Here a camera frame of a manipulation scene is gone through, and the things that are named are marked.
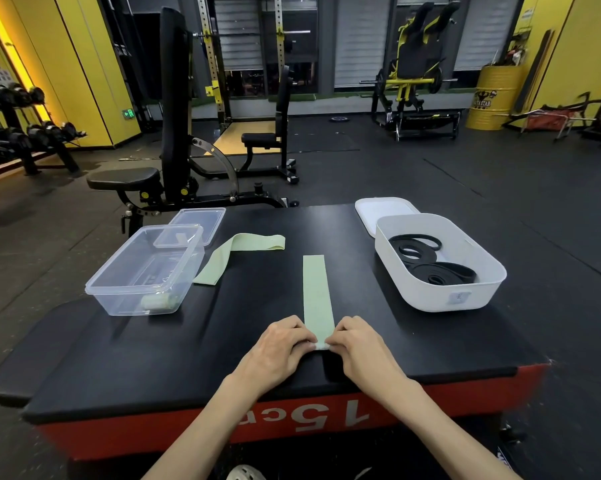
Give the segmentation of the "person's left hand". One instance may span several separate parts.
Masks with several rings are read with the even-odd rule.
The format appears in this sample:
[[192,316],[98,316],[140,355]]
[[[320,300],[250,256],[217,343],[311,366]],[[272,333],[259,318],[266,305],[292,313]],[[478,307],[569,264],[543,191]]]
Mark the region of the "person's left hand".
[[253,399],[287,380],[301,358],[316,349],[317,337],[296,315],[271,323],[241,359],[231,377]]

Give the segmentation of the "person's left forearm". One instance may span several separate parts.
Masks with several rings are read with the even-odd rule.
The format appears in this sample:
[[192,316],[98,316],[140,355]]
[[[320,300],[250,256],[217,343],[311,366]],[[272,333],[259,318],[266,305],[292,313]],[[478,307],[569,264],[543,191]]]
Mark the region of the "person's left forearm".
[[230,374],[141,480],[206,480],[243,416],[270,388],[263,374]]

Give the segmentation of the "red and black plyo box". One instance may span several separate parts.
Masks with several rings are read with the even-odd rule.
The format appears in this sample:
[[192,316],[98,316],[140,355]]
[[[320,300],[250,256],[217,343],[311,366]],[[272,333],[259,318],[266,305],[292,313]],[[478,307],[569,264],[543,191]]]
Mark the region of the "red and black plyo box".
[[284,250],[231,252],[216,285],[186,284],[175,313],[110,316],[95,298],[50,310],[0,364],[0,406],[78,461],[164,452],[223,387],[247,400],[234,443],[392,425],[348,377],[347,351],[310,324],[311,257],[326,267],[326,334],[390,394],[408,379],[451,417],[499,417],[550,368],[494,305],[409,306],[353,204],[230,212],[215,244],[241,232],[282,235]]

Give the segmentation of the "wide black resistance band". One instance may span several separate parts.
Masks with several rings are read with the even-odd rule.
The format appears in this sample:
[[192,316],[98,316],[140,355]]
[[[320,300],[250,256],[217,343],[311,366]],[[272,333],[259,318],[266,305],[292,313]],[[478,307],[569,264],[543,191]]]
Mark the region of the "wide black resistance band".
[[472,284],[477,273],[467,267],[451,262],[432,262],[410,266],[408,272],[418,280],[437,286]]

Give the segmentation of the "thin black resistance band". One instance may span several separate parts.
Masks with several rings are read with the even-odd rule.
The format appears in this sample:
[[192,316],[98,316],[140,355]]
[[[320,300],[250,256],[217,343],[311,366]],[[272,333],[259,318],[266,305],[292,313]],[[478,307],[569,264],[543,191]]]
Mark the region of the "thin black resistance band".
[[409,266],[437,262],[437,252],[443,247],[439,239],[426,234],[396,235],[388,242],[401,261]]

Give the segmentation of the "white plastic bin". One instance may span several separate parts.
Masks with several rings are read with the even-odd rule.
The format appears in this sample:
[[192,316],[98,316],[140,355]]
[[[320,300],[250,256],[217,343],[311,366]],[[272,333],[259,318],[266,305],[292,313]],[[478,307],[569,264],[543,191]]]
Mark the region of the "white plastic bin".
[[437,214],[380,217],[375,250],[404,301],[422,312],[483,308],[507,277],[495,257]]

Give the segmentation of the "white plastic lid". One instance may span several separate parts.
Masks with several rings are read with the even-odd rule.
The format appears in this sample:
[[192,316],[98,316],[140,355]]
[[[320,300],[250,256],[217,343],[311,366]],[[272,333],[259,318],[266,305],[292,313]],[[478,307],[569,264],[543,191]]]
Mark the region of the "white plastic lid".
[[420,211],[409,201],[397,197],[362,198],[354,203],[366,231],[376,237],[377,221],[381,217],[413,215]]

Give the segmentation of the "rolled green resistance band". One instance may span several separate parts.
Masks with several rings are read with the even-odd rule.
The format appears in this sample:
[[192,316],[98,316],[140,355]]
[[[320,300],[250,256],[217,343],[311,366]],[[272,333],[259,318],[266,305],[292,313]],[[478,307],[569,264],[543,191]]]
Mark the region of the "rolled green resistance band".
[[140,309],[148,314],[171,314],[181,304],[181,299],[171,292],[144,295],[140,301]]

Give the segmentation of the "person's white shoe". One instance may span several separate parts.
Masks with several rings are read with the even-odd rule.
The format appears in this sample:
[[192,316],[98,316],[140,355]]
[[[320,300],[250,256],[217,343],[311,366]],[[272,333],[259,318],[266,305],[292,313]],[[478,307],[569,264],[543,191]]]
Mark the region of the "person's white shoe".
[[250,465],[237,465],[225,477],[225,480],[266,480],[262,472]]

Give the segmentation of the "clear plastic lid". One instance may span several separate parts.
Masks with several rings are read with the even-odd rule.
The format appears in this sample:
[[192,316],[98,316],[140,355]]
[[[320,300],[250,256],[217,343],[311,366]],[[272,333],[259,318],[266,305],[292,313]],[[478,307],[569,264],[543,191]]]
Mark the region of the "clear plastic lid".
[[156,248],[187,246],[200,230],[200,244],[207,247],[213,241],[226,209],[183,209],[164,226],[153,242]]

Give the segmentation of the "clear plastic container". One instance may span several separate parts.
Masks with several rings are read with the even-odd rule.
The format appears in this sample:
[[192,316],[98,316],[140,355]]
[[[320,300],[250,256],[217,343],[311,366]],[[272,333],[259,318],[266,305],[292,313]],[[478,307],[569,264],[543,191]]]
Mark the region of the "clear plastic container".
[[148,294],[171,292],[182,304],[204,258],[201,231],[187,246],[156,248],[153,242],[164,226],[139,229],[86,283],[85,293],[108,315],[152,315],[140,309],[142,297]]

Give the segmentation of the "black adjustable weight bench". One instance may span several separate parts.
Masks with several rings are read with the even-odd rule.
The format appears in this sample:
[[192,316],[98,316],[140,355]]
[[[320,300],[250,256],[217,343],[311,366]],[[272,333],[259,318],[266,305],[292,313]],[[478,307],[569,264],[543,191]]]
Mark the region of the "black adjustable weight bench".
[[[190,168],[190,157],[207,171],[225,172],[231,163],[217,146],[192,135],[192,47],[193,33],[186,28],[184,15],[164,7],[160,13],[161,171],[154,167],[114,169],[87,178],[89,188],[117,193],[126,208],[121,217],[121,232],[128,237],[144,225],[144,217],[165,212],[255,204],[279,209],[298,206],[298,201],[277,198],[265,191],[262,183],[256,182],[253,191],[241,192],[235,175],[231,179],[210,180]],[[278,165],[280,150],[254,149],[250,168]]]

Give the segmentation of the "yellow and black gym machine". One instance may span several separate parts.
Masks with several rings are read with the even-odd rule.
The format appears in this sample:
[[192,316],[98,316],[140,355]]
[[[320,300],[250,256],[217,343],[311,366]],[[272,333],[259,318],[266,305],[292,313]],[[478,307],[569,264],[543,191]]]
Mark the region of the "yellow and black gym machine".
[[426,88],[430,95],[441,89],[445,81],[443,35],[456,23],[453,15],[460,5],[450,1],[434,18],[429,15],[435,3],[419,6],[399,27],[395,58],[374,80],[370,117],[397,142],[409,137],[448,137],[453,141],[458,137],[463,110],[426,110],[417,88]]

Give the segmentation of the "power rack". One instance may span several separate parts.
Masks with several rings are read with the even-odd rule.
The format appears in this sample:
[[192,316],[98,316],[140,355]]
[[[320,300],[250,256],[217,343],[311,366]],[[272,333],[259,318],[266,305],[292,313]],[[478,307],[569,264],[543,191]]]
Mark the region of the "power rack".
[[294,93],[319,85],[318,0],[195,0],[194,34],[208,62],[219,132],[232,123],[231,99],[277,100],[284,66]]

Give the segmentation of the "dumbbell rack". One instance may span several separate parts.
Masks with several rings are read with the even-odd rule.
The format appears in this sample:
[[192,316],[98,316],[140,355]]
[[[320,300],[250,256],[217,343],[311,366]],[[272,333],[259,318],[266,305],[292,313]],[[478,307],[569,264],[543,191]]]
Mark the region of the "dumbbell rack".
[[69,121],[57,125],[52,120],[29,123],[23,128],[16,110],[44,106],[45,94],[33,86],[25,89],[16,82],[0,84],[0,165],[19,161],[27,176],[43,169],[66,169],[72,175],[81,169],[66,144],[87,136]]

